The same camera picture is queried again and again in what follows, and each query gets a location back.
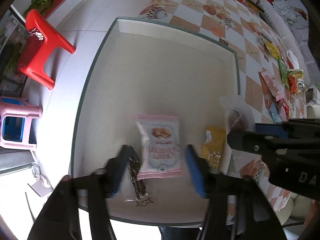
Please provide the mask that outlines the pink cookie snack packet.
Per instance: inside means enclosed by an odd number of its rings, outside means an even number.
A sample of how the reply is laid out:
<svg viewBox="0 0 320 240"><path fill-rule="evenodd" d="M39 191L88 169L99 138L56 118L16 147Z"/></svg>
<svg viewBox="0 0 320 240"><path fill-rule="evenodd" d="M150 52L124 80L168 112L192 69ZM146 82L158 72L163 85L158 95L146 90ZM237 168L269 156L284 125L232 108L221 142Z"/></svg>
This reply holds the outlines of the pink cookie snack packet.
<svg viewBox="0 0 320 240"><path fill-rule="evenodd" d="M176 178L182 175L180 120L177 116L140 114L142 164L138 179Z"/></svg>

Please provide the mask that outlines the white tray box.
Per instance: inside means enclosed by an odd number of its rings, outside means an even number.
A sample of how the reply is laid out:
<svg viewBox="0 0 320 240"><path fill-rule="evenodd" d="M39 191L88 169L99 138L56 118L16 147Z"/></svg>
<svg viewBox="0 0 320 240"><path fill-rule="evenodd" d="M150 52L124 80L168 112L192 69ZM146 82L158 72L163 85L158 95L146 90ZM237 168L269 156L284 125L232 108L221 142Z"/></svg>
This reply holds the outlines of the white tray box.
<svg viewBox="0 0 320 240"><path fill-rule="evenodd" d="M129 145L156 178L135 201L129 175L107 201L112 219L198 226L208 202L195 193L185 148L200 153L208 126L224 126L220 99L240 95L234 49L166 23L119 17L88 71L76 115L71 174L102 168Z"/></svg>

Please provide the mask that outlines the yellow snack packet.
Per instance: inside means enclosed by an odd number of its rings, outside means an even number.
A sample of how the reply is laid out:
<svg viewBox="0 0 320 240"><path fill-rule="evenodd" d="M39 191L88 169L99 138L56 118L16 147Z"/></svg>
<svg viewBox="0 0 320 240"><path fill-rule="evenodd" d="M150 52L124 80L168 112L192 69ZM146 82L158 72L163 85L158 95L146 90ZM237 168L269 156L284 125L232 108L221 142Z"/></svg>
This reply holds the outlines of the yellow snack packet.
<svg viewBox="0 0 320 240"><path fill-rule="evenodd" d="M269 42L266 38L262 37L265 47L267 48L268 52L274 57L276 60L280 58L278 48L275 47L271 42Z"/></svg>
<svg viewBox="0 0 320 240"><path fill-rule="evenodd" d="M208 165L217 169L225 144L226 132L215 126L207 126L200 157L206 159Z"/></svg>

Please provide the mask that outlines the dark jerky clear packet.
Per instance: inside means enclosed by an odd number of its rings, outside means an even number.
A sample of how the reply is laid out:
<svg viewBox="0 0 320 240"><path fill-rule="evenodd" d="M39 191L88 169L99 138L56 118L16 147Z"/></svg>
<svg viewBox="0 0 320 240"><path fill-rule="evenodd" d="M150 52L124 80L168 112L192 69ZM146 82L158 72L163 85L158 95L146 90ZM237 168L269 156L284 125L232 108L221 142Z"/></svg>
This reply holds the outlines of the dark jerky clear packet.
<svg viewBox="0 0 320 240"><path fill-rule="evenodd" d="M129 177L134 190L136 207L146 207L153 203L151 197L148 195L146 184L144 180L138 179L138 174L141 168L141 162L138 154L132 150L128 162Z"/></svg>

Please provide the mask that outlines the green snack packet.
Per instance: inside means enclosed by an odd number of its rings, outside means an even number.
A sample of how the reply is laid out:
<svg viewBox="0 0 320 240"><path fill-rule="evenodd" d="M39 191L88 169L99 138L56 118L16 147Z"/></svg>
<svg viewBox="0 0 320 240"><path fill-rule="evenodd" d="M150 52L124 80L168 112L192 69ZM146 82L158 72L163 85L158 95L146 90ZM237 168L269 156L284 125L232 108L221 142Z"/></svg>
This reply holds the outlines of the green snack packet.
<svg viewBox="0 0 320 240"><path fill-rule="evenodd" d="M280 75L281 75L281 81L284 84L285 88L287 90L290 90L289 87L289 81L287 78L287 66L284 63L284 61L281 59L281 57L278 57L278 66L279 66L279 71L280 71Z"/></svg>

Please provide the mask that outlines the clear round cake packet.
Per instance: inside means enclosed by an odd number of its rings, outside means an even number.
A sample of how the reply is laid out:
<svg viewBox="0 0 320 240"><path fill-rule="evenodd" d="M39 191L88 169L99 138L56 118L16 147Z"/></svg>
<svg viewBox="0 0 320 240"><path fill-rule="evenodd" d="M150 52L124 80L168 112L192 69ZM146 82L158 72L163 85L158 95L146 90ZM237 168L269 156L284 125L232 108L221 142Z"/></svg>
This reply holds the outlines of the clear round cake packet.
<svg viewBox="0 0 320 240"><path fill-rule="evenodd" d="M224 120L227 134L233 130L255 131L253 113L242 96L223 96L219 100L225 113Z"/></svg>

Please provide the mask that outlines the pink blue plastic stool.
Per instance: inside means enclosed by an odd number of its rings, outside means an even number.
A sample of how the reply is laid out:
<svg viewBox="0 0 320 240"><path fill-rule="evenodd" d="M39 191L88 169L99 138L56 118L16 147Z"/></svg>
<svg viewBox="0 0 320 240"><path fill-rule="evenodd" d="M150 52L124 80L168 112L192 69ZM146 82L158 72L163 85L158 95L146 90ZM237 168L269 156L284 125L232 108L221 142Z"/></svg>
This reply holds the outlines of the pink blue plastic stool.
<svg viewBox="0 0 320 240"><path fill-rule="evenodd" d="M41 106L31 105L24 98L1 96L1 147L34 151L37 144L31 124L42 113Z"/></svg>

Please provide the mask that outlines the light blue wafer packet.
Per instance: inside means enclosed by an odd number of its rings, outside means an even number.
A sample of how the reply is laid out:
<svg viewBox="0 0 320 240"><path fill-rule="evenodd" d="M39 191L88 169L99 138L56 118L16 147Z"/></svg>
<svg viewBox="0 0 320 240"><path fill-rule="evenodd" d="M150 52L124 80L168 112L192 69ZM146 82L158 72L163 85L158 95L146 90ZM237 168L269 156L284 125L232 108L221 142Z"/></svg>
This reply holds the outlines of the light blue wafer packet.
<svg viewBox="0 0 320 240"><path fill-rule="evenodd" d="M280 117L278 110L273 102L271 103L268 111L269 111L271 118L275 124L281 122L281 117Z"/></svg>

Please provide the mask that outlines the red wafer packet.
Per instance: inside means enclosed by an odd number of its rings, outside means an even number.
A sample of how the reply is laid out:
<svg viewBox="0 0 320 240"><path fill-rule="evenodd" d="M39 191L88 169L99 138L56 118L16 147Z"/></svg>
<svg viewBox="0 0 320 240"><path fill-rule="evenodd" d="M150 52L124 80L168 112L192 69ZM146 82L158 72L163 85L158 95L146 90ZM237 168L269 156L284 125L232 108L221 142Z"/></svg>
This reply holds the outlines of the red wafer packet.
<svg viewBox="0 0 320 240"><path fill-rule="evenodd" d="M286 117L289 118L290 109L289 109L289 106L287 104L287 101L284 98L282 98L280 100L280 104L281 104L281 107L283 108L283 110L285 112Z"/></svg>

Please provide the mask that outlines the clear bread bun packet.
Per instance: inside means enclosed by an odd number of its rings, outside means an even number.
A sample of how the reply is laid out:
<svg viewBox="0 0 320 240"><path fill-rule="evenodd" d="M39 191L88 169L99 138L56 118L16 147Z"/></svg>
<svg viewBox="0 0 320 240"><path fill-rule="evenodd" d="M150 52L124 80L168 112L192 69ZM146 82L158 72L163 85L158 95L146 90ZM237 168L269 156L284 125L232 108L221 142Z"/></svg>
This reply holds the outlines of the clear bread bun packet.
<svg viewBox="0 0 320 240"><path fill-rule="evenodd" d="M305 90L304 73L302 69L289 69L287 76L293 75L297 79L297 91L296 94Z"/></svg>

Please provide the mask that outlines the small red snack packet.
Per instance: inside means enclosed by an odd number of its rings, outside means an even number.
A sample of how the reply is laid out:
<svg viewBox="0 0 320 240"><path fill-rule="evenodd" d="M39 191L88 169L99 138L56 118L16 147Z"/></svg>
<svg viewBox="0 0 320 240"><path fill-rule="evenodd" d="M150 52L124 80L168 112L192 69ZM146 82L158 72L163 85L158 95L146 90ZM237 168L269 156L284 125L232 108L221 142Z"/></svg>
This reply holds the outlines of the small red snack packet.
<svg viewBox="0 0 320 240"><path fill-rule="evenodd" d="M297 79L293 75L287 76L289 83L289 91L291 94L296 94L297 91Z"/></svg>

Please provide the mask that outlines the red plastic stool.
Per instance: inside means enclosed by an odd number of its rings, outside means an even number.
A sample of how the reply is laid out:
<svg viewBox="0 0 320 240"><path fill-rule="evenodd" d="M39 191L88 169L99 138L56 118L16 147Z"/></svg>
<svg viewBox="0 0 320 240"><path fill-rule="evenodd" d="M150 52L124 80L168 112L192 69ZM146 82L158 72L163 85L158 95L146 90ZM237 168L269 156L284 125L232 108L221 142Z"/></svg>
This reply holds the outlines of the red plastic stool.
<svg viewBox="0 0 320 240"><path fill-rule="evenodd" d="M57 47L71 54L75 52L76 47L69 43L36 9L28 12L25 27L29 37L17 61L17 69L52 90L55 82L45 73L45 62Z"/></svg>

